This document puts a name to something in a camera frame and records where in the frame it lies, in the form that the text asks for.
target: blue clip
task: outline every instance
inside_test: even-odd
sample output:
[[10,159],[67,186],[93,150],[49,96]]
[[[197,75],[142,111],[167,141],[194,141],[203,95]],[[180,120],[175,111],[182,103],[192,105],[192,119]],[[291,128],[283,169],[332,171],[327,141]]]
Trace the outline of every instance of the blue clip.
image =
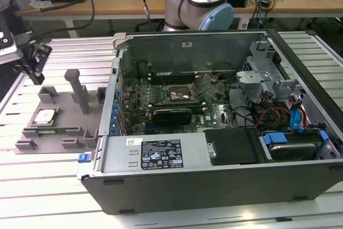
[[121,94],[121,90],[119,90],[118,88],[116,88],[114,90],[114,98],[115,99],[118,99],[120,97],[120,94]]
[[112,134],[114,134],[114,133],[116,132],[115,126],[114,126],[114,125],[111,125],[111,126],[109,127],[109,131],[110,131]]
[[114,103],[114,104],[113,104],[113,108],[114,108],[114,109],[119,109],[119,104],[118,104],[118,103]]
[[112,115],[113,115],[113,116],[117,116],[117,115],[118,115],[118,111],[115,110],[115,109],[113,109],[113,110],[112,110]]
[[78,163],[89,163],[91,162],[91,154],[81,153],[77,159]]
[[329,136],[327,135],[326,131],[320,131],[319,135],[322,137],[325,143],[329,141]]
[[114,117],[112,117],[111,120],[110,120],[110,122],[111,122],[111,124],[116,124],[116,123],[117,123],[117,120],[116,120]]
[[283,132],[270,132],[263,136],[266,145],[287,143],[287,138]]

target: black cable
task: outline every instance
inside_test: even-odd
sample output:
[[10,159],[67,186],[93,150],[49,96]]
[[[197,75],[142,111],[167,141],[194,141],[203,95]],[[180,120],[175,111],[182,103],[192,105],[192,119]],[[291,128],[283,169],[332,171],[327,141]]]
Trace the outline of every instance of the black cable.
[[247,116],[241,115],[241,114],[238,113],[237,111],[232,111],[232,113],[235,113],[235,114],[238,115],[239,117],[241,117],[241,118],[243,118],[243,119],[245,119],[245,120],[247,120],[247,121],[249,121],[249,122],[255,124],[255,122],[254,122],[253,119],[247,118]]
[[227,65],[230,66],[234,71],[237,71],[237,69],[234,68],[232,64],[230,64],[229,62],[226,62],[226,61],[220,61],[220,62],[216,63],[216,64],[214,65],[212,71],[216,71],[216,68],[217,68],[217,66],[218,66],[219,64],[227,64]]
[[248,106],[239,106],[239,107],[235,107],[234,109],[232,109],[232,111],[236,111],[236,110],[239,109],[239,108],[245,108],[245,109],[247,109],[247,110],[250,109],[250,107],[248,107]]
[[267,9],[261,7],[260,5],[257,5],[257,6],[258,6],[259,9],[261,9],[261,10],[264,11],[264,12],[266,12],[265,18],[264,18],[264,22],[262,23],[262,26],[261,26],[261,28],[263,28],[264,25],[265,25],[265,23],[266,23],[266,21],[267,21],[268,13],[269,13],[269,12],[274,8],[274,6],[275,6],[275,0],[272,1],[272,5],[269,6]]
[[78,3],[82,3],[83,1],[85,1],[85,0],[75,0],[75,1],[69,2],[67,4],[63,4],[63,5],[51,6],[49,8],[41,8],[40,12],[43,13],[43,12],[58,10],[58,9],[62,9],[62,8],[68,8],[68,7],[72,6],[72,5],[76,5]]
[[251,17],[251,19],[250,19],[250,21],[248,22],[248,27],[247,28],[249,28],[250,27],[250,25],[251,25],[251,23],[252,23],[252,20],[253,20],[253,18],[254,18],[254,16],[255,16],[255,14],[256,14],[256,12],[257,12],[257,0],[255,0],[255,10],[254,10],[254,12],[253,12],[253,14],[252,14],[252,17]]
[[92,5],[92,16],[90,18],[90,20],[82,25],[82,26],[79,26],[79,27],[67,27],[67,28],[60,28],[60,29],[54,29],[50,32],[45,32],[45,33],[42,33],[42,34],[38,34],[35,36],[35,38],[41,38],[43,36],[46,36],[48,34],[51,34],[51,33],[56,33],[56,32],[65,32],[65,31],[78,31],[80,29],[84,29],[84,28],[87,28],[89,25],[92,24],[92,22],[94,21],[94,18],[95,18],[95,5],[94,5],[94,0],[91,0],[91,5]]
[[10,88],[6,85],[6,82],[5,82],[4,78],[2,77],[2,75],[0,75],[0,79],[2,80],[5,88],[9,90]]
[[251,118],[253,118],[251,114],[247,114],[247,115],[245,116],[245,118],[244,118],[244,126],[245,126],[245,127],[255,127],[255,126],[247,126],[247,119],[246,119],[247,116],[251,116]]
[[151,18],[150,18],[150,11],[149,11],[149,7],[146,4],[146,0],[143,0],[143,5],[144,5],[144,11],[145,11],[145,15],[146,15],[146,19],[148,20],[148,23],[151,27],[151,30],[154,32],[154,27],[152,26],[152,22],[151,22]]

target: metal bracket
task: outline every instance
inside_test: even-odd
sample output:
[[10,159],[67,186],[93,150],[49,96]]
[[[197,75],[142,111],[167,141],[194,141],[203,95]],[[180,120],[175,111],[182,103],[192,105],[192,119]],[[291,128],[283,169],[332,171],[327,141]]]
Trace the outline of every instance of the metal bracket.
[[250,51],[254,58],[273,57],[275,49],[268,41],[256,41],[250,45]]
[[275,96],[278,99],[285,99],[300,87],[297,80],[277,80],[273,84]]
[[115,50],[125,47],[127,44],[127,35],[125,32],[116,33],[113,36],[113,47]]

